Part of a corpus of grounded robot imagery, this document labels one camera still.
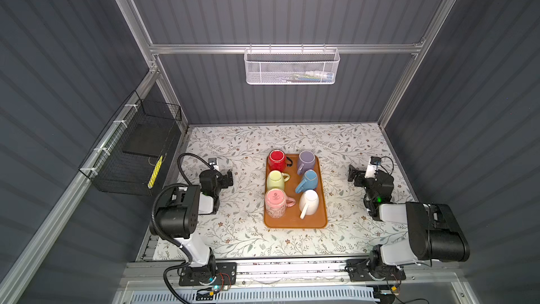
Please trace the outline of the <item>pink patterned mug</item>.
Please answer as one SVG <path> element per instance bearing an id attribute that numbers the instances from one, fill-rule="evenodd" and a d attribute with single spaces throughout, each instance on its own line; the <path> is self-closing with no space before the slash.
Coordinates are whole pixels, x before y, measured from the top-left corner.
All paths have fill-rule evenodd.
<path id="1" fill-rule="evenodd" d="M 265 211 L 270 218 L 282 218 L 286 209 L 293 207 L 296 200 L 286 195 L 281 189 L 270 189 L 265 194 Z"/>

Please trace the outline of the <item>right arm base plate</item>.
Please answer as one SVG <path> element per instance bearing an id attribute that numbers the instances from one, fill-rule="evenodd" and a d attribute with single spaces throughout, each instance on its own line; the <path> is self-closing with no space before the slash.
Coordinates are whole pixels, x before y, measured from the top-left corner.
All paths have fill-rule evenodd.
<path id="1" fill-rule="evenodd" d="M 351 281 L 404 281 L 406 274 L 397 266 L 390 266 L 372 262 L 368 258 L 349 259 L 346 261 L 345 271 Z"/>

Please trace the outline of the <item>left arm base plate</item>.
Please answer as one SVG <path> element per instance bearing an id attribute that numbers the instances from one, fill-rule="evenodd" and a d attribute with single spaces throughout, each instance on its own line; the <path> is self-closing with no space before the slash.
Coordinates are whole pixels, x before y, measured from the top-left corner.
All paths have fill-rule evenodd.
<path id="1" fill-rule="evenodd" d="M 236 284 L 236 263 L 210 263 L 204 267 L 185 267 L 178 271 L 180 287 Z"/>

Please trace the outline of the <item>white mug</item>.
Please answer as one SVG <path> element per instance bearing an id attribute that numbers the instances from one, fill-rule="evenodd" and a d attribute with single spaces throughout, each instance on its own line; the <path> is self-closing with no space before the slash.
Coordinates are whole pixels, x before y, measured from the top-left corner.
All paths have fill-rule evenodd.
<path id="1" fill-rule="evenodd" d="M 301 210 L 300 218 L 303 220 L 308 215 L 314 215 L 319 207 L 319 195 L 313 189 L 302 193 L 299 207 Z"/>

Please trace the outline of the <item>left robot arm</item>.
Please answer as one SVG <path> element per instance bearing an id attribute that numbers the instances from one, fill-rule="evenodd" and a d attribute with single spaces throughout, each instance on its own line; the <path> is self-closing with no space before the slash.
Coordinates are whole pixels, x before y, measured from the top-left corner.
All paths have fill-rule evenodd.
<path id="1" fill-rule="evenodd" d="M 205 170 L 199 180 L 197 185 L 176 183 L 163 188 L 153 202 L 150 232 L 180 249 L 186 257 L 184 268 L 214 277 L 214 253 L 203 243 L 196 227 L 201 215 L 217 214 L 220 192 L 233 186 L 233 174 L 230 170 L 224 175 Z"/>

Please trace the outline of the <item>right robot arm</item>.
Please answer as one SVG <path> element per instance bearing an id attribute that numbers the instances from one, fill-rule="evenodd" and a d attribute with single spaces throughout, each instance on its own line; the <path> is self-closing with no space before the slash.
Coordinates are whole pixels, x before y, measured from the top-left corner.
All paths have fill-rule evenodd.
<path id="1" fill-rule="evenodd" d="M 448 205 L 392 202 L 394 177 L 374 164 L 366 170 L 349 166 L 347 181 L 364 189 L 364 206 L 373 220 L 407 227 L 407 239 L 372 248 L 366 268 L 373 277 L 396 275 L 405 265 L 469 259 L 471 248 Z"/>

